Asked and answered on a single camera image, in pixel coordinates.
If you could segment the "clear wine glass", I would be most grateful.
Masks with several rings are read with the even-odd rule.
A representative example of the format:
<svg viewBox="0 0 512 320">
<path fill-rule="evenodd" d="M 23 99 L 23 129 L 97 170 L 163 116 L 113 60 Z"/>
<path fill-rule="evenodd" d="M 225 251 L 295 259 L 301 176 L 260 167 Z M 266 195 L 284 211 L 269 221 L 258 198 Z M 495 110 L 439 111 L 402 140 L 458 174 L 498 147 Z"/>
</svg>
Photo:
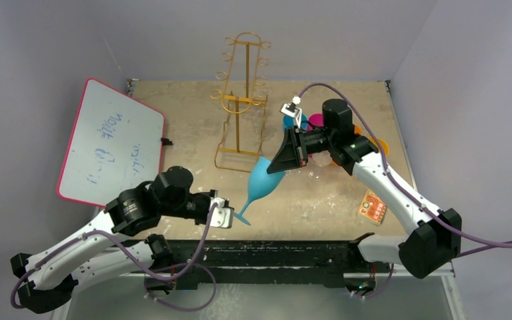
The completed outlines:
<svg viewBox="0 0 512 320">
<path fill-rule="evenodd" d="M 312 156 L 312 160 L 314 164 L 316 164 L 319 167 L 328 167 L 333 162 L 328 151 L 314 153 Z"/>
<path fill-rule="evenodd" d="M 290 178 L 296 178 L 304 175 L 305 169 L 304 168 L 298 168 L 298 169 L 291 169 L 285 172 L 285 175 Z"/>
</svg>

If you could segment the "magenta plastic wine glass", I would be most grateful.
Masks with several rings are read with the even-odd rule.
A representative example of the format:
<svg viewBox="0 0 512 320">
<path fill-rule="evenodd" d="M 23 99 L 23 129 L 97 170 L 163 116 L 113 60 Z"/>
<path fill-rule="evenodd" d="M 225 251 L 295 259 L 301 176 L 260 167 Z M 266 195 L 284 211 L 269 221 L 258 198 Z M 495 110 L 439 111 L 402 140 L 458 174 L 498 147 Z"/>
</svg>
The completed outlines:
<svg viewBox="0 0 512 320">
<path fill-rule="evenodd" d="M 309 124 L 307 125 L 307 130 L 311 131 L 318 127 L 323 127 L 323 115 L 321 113 L 315 113 L 308 118 Z"/>
</svg>

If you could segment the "blue wine glass row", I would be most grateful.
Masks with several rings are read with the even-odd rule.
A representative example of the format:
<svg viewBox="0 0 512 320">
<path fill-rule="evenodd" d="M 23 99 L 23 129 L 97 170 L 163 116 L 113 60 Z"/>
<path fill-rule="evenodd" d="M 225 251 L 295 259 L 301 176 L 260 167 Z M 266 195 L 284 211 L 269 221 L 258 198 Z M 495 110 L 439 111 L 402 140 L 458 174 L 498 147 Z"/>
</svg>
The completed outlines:
<svg viewBox="0 0 512 320">
<path fill-rule="evenodd" d="M 284 171 L 276 173 L 268 173 L 267 168 L 270 166 L 271 161 L 265 157 L 259 157 L 254 168 L 251 171 L 247 183 L 247 200 L 239 213 L 234 216 L 240 222 L 250 226 L 250 222 L 243 216 L 247 208 L 252 202 L 262 199 L 272 193 L 280 184 L 285 176 Z"/>
<path fill-rule="evenodd" d="M 291 118 L 291 117 L 285 115 L 283 117 L 283 130 L 286 130 L 286 128 L 289 128 L 289 127 L 295 127 L 295 120 L 294 120 L 294 118 Z M 308 128 L 307 117 L 305 115 L 301 116 L 300 128 L 304 131 L 306 131 Z"/>
</svg>

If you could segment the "orange plastic wine glass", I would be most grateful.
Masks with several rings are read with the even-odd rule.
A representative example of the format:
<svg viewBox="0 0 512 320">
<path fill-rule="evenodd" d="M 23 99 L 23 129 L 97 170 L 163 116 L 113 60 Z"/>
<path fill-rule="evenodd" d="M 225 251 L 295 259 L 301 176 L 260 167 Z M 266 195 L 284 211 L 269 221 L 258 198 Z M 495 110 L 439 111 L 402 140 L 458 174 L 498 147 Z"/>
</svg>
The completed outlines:
<svg viewBox="0 0 512 320">
<path fill-rule="evenodd" d="M 354 130 L 354 133 L 355 133 L 356 135 L 362 135 L 362 130 L 361 130 L 361 128 L 360 128 L 359 126 L 354 125 L 354 129 L 355 129 L 355 130 Z M 336 164 L 336 162 L 334 162 L 334 161 L 332 161 L 332 162 L 330 163 L 330 165 L 338 167 L 338 164 Z"/>
</svg>

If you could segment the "yellow plastic wine glass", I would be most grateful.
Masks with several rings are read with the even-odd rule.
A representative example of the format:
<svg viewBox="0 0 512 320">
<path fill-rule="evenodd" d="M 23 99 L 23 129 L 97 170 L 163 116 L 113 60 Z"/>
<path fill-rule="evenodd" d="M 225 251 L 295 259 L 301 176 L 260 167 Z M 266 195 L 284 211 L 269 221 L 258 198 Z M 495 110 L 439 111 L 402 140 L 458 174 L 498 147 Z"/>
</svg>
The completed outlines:
<svg viewBox="0 0 512 320">
<path fill-rule="evenodd" d="M 372 137 L 369 138 L 369 140 L 374 144 L 378 149 L 383 151 L 384 155 L 389 154 L 389 146 L 383 139 L 374 139 Z"/>
</svg>

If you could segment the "clear wine glass front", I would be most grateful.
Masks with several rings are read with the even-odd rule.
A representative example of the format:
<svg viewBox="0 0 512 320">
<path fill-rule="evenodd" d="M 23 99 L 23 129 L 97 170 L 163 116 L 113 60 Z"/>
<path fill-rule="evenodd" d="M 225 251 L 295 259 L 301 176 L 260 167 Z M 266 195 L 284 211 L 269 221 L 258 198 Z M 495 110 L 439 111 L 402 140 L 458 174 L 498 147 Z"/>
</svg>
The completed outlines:
<svg viewBox="0 0 512 320">
<path fill-rule="evenodd" d="M 296 178 L 304 175 L 305 169 L 304 168 L 298 168 L 298 169 L 291 169 L 285 172 L 285 175 L 290 178 Z"/>
</svg>

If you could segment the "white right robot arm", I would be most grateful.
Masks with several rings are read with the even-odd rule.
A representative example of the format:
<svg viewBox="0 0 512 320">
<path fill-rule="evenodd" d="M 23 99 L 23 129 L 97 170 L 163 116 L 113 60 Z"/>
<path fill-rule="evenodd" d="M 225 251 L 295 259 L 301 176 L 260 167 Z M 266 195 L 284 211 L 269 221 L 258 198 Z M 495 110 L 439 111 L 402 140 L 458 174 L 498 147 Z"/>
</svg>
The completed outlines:
<svg viewBox="0 0 512 320">
<path fill-rule="evenodd" d="M 349 175 L 364 183 L 396 216 L 406 237 L 368 235 L 348 252 L 349 266 L 364 271 L 373 262 L 404 266 L 423 279 L 456 258 L 461 250 L 462 218 L 454 209 L 446 211 L 421 196 L 384 162 L 368 138 L 357 134 L 353 112 L 346 101 L 328 99 L 322 105 L 323 126 L 304 131 L 289 127 L 267 173 L 305 166 L 310 155 L 328 152 Z"/>
</svg>

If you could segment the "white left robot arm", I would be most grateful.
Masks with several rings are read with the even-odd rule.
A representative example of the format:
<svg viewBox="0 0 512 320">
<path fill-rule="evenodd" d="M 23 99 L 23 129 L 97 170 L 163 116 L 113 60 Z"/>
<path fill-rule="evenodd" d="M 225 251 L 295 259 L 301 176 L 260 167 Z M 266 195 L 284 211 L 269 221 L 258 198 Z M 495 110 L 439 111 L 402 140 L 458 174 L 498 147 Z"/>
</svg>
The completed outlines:
<svg viewBox="0 0 512 320">
<path fill-rule="evenodd" d="M 43 314 L 69 302 L 73 294 L 116 276 L 142 271 L 174 287 L 199 267 L 209 229 L 229 228 L 232 209 L 215 190 L 192 193 L 190 170 L 173 166 L 151 181 L 122 191 L 84 227 L 38 253 L 11 258 L 17 282 L 10 294 L 14 309 Z M 164 236 L 152 234 L 127 247 L 125 242 L 158 225 L 162 217 L 190 219 L 204 226 L 192 256 L 177 263 Z"/>
</svg>

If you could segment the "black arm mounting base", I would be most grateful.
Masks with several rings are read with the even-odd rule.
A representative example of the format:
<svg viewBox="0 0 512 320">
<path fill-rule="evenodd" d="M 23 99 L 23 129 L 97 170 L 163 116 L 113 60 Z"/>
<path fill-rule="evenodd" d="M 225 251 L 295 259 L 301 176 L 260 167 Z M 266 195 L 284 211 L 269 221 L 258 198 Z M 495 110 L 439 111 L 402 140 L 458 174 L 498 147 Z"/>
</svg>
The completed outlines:
<svg viewBox="0 0 512 320">
<path fill-rule="evenodd" d="M 196 290 L 200 284 L 322 285 L 359 293 L 372 292 L 376 275 L 388 273 L 388 263 L 370 263 L 358 250 L 358 240 L 257 241 L 207 240 L 190 268 L 176 282 L 146 277 L 148 291 L 170 293 Z"/>
</svg>

